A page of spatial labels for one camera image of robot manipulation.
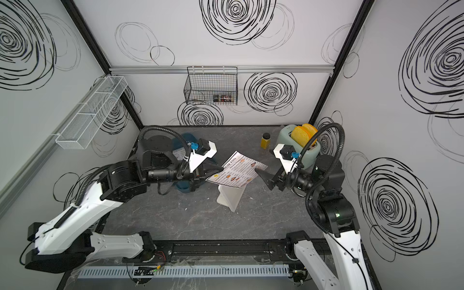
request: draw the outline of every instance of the wire basket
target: wire basket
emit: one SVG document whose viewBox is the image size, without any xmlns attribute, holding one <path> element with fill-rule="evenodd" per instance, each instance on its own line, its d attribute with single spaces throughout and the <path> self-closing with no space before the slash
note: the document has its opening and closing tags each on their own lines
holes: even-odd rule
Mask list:
<svg viewBox="0 0 464 290">
<path fill-rule="evenodd" d="M 55 142 L 64 149 L 86 149 L 126 88 L 126 79 L 121 76 L 99 81 Z"/>
<path fill-rule="evenodd" d="M 237 105 L 237 67 L 187 67 L 184 96 L 187 104 L 202 101 L 215 105 Z"/>
</svg>

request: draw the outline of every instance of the wire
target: wire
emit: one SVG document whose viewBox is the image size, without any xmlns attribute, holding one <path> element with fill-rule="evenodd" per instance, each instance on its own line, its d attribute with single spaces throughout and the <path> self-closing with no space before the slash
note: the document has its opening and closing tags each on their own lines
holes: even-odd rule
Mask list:
<svg viewBox="0 0 464 290">
<path fill-rule="evenodd" d="M 291 168 L 290 168 L 290 172 L 287 174 L 287 178 L 290 178 L 291 177 L 291 173 L 292 173 L 292 170 L 293 170 L 293 167 L 295 166 L 295 163 L 298 159 L 295 159 L 295 161 L 293 161 L 293 164 L 291 165 Z M 290 191 L 293 192 L 294 194 L 296 194 L 297 196 L 299 197 L 306 197 L 306 195 L 300 195 L 298 194 L 295 189 L 293 187 L 290 188 Z"/>
<path fill-rule="evenodd" d="M 164 259 L 164 257 L 162 255 L 160 255 L 160 254 L 155 253 L 155 255 L 160 256 L 161 258 Z"/>
<path fill-rule="evenodd" d="M 321 251 L 322 251 L 322 254 L 324 255 L 324 262 L 325 262 L 325 251 L 324 251 L 324 248 L 322 248 L 321 245 L 317 244 L 320 248 L 321 248 Z"/>
<path fill-rule="evenodd" d="M 95 170 L 95 169 L 98 169 L 98 167 L 94 167 L 94 168 L 91 168 L 89 170 L 87 170 L 86 172 L 84 172 L 82 175 L 78 175 L 77 173 L 75 172 L 67 172 L 63 175 L 61 175 L 58 180 L 53 184 L 53 189 L 52 189 L 52 196 L 53 196 L 53 199 L 56 200 L 57 202 L 61 202 L 61 203 L 64 203 L 63 204 L 63 210 L 65 210 L 67 207 L 68 207 L 68 203 L 71 203 L 77 196 L 77 193 L 74 194 L 75 190 L 76 190 L 76 187 L 79 185 L 79 187 L 77 188 L 78 190 L 81 188 L 82 186 L 82 180 L 84 180 L 85 178 L 87 178 L 90 173 L 91 170 Z M 56 184 L 58 183 L 58 181 L 65 175 L 67 174 L 74 174 L 77 176 L 77 181 L 71 186 L 71 188 L 68 190 L 68 193 L 66 195 L 66 198 L 64 199 L 64 201 L 62 200 L 58 200 L 58 198 L 56 197 L 55 195 L 55 187 L 56 187 Z"/>
<path fill-rule="evenodd" d="M 41 233 L 40 235 L 45 235 L 46 233 L 48 233 L 49 231 L 53 230 L 53 228 L 51 229 L 48 229 L 47 231 Z M 29 248 L 30 245 L 32 245 L 33 242 L 35 242 L 35 240 L 37 240 L 38 238 L 40 238 L 40 235 L 38 237 L 35 237 L 30 243 L 27 244 L 26 248 L 24 248 L 24 250 L 22 251 L 21 255 L 19 256 L 19 263 L 23 266 L 26 266 L 25 263 L 23 263 L 21 260 L 23 259 L 23 255 L 24 253 L 26 252 L 27 248 Z"/>
<path fill-rule="evenodd" d="M 166 262 L 166 256 L 164 255 L 164 252 L 163 251 L 157 251 L 157 252 L 163 254 L 164 262 Z"/>
<path fill-rule="evenodd" d="M 366 275 L 364 275 L 364 271 L 362 270 L 361 266 L 359 266 L 359 259 L 356 259 L 347 249 L 345 249 L 344 246 L 342 246 L 335 238 L 332 236 L 330 233 L 327 233 L 342 249 L 347 252 L 352 258 L 353 258 L 353 263 L 355 263 L 355 260 L 358 260 L 356 263 L 358 265 L 359 270 L 361 271 L 362 277 L 364 278 L 364 284 L 366 285 L 366 290 L 369 290 L 369 287 L 367 285 L 367 280 L 366 280 Z"/>
<path fill-rule="evenodd" d="M 168 193 L 174 188 L 174 186 L 175 186 L 176 184 L 177 184 L 177 181 L 174 181 L 174 182 L 171 184 L 171 186 L 168 188 L 168 190 L 166 190 L 165 193 L 162 193 L 162 192 L 161 192 L 161 183 L 158 182 L 158 194 L 159 194 L 159 195 L 166 195 L 166 194 L 168 194 Z"/>
<path fill-rule="evenodd" d="M 139 282 L 138 282 L 138 281 L 135 281 L 135 280 L 130 276 L 129 266 L 128 266 L 127 261 L 126 261 L 126 269 L 127 269 L 127 275 L 129 275 L 129 279 L 130 279 L 132 282 L 134 282 L 136 285 L 138 285 Z"/>
<path fill-rule="evenodd" d="M 190 144 L 190 151 L 192 151 L 192 143 L 189 142 L 188 144 Z M 192 153 L 190 153 L 190 155 L 188 156 L 187 164 L 190 162 L 190 156 L 192 156 Z M 184 171 L 182 171 L 182 176 L 184 176 L 186 170 L 187 170 L 187 166 L 185 166 Z"/>
<path fill-rule="evenodd" d="M 306 282 L 306 281 L 311 281 L 311 280 L 313 279 L 312 277 L 310 277 L 310 278 L 308 279 L 309 272 L 308 272 L 308 270 L 306 269 L 306 267 L 305 267 L 303 270 L 301 270 L 301 271 L 305 271 L 305 272 L 306 272 L 306 276 L 304 277 L 304 280 L 300 280 L 301 285 L 303 284 L 301 281 Z M 297 282 L 295 282 L 295 278 L 293 277 L 293 272 L 292 272 L 292 276 L 291 276 L 291 277 L 288 277 L 288 279 L 289 279 L 289 280 L 293 280 L 293 283 L 297 283 Z"/>
<path fill-rule="evenodd" d="M 81 187 L 79 188 L 79 191 L 76 195 L 76 201 L 75 205 L 76 206 L 71 206 L 69 207 L 66 212 L 61 216 L 61 218 L 55 223 L 53 226 L 54 228 L 59 228 L 61 225 L 77 210 L 77 208 L 81 205 L 84 196 L 86 195 L 87 189 L 89 186 L 92 184 L 95 178 L 97 178 L 98 175 L 100 175 L 103 171 L 107 170 L 110 168 L 113 164 L 107 164 L 99 169 L 95 170 L 92 172 L 82 183 Z"/>
<path fill-rule="evenodd" d="M 287 256 L 288 260 L 292 260 L 292 261 L 299 261 L 300 260 L 300 259 L 292 259 L 292 258 L 290 258 L 290 256 L 287 255 L 287 253 L 285 253 L 285 255 Z"/>
</svg>

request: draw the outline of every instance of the red wire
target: red wire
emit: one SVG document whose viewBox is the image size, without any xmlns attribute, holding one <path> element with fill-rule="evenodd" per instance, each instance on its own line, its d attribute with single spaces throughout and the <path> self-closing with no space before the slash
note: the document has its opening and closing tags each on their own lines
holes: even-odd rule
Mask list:
<svg viewBox="0 0 464 290">
<path fill-rule="evenodd" d="M 160 254 L 155 253 L 155 255 L 160 256 L 162 259 L 164 259 L 164 257 Z"/>
<path fill-rule="evenodd" d="M 158 251 L 159 253 L 163 254 L 164 262 L 166 262 L 166 256 L 164 255 L 163 251 Z"/>
</svg>

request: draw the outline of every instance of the black frame edge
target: black frame edge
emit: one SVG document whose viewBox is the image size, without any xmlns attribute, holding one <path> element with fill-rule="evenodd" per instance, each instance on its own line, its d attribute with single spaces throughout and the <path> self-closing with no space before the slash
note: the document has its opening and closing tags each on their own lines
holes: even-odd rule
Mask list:
<svg viewBox="0 0 464 290">
<path fill-rule="evenodd" d="M 64 290 L 64 288 L 66 287 L 66 282 L 68 281 L 69 277 L 71 277 L 71 273 L 72 271 L 67 271 L 63 274 L 61 280 L 59 281 L 57 290 Z"/>
<path fill-rule="evenodd" d="M 338 75 L 342 71 L 343 65 L 345 64 L 345 61 L 350 53 L 351 47 L 356 41 L 359 31 L 364 25 L 364 21 L 366 20 L 367 15 L 369 14 L 369 11 L 371 10 L 371 7 L 374 4 L 374 2 L 375 0 L 364 0 L 362 2 L 361 7 L 359 8 L 358 14 L 356 15 L 356 18 L 354 19 L 353 25 L 351 26 L 351 29 L 345 40 L 345 43 L 342 46 L 340 54 L 338 55 L 338 58 L 335 61 L 334 72 L 329 77 L 329 79 L 327 80 L 324 86 L 324 89 L 322 90 L 321 96 L 319 97 L 316 107 L 314 108 L 311 118 L 309 119 L 309 122 L 308 122 L 309 124 L 314 125 L 316 123 L 316 119 L 321 113 L 321 110 L 325 104 L 325 101 L 327 100 L 327 97 L 329 96 L 330 91 L 332 90 L 332 87 L 334 86 L 335 81 L 338 78 Z"/>
<path fill-rule="evenodd" d="M 73 0 L 61 0 L 61 3 L 63 4 L 64 8 L 68 12 L 69 16 L 71 17 L 72 22 L 74 22 L 74 25 L 76 25 L 77 29 L 81 33 L 87 46 L 89 47 L 90 51 L 95 57 L 95 60 L 98 62 L 98 64 L 102 68 L 103 72 L 105 74 L 111 74 L 111 71 L 110 71 L 111 66 L 108 60 L 103 54 L 103 51 L 101 50 L 100 46 L 98 46 L 97 41 L 93 37 L 92 32 L 90 31 L 90 28 L 85 23 L 85 20 L 82 17 L 81 13 L 79 12 L 79 9 L 77 8 L 74 1 Z M 127 112 L 131 116 L 137 128 L 141 130 L 143 128 L 143 123 L 139 115 L 137 114 L 136 110 L 134 109 L 134 106 L 132 106 L 131 102 L 127 98 L 127 95 L 125 92 L 122 93 L 120 100 L 123 103 L 123 105 L 126 107 Z"/>
</svg>

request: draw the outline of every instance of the white menu stand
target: white menu stand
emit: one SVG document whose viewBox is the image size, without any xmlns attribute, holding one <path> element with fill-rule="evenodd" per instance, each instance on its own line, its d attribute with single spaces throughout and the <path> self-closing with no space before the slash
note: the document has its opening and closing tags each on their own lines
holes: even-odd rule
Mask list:
<svg viewBox="0 0 464 290">
<path fill-rule="evenodd" d="M 232 212 L 235 212 L 245 188 L 246 185 L 242 188 L 237 188 L 220 184 L 218 186 L 220 193 L 216 201 L 223 206 L 229 207 Z"/>
</svg>

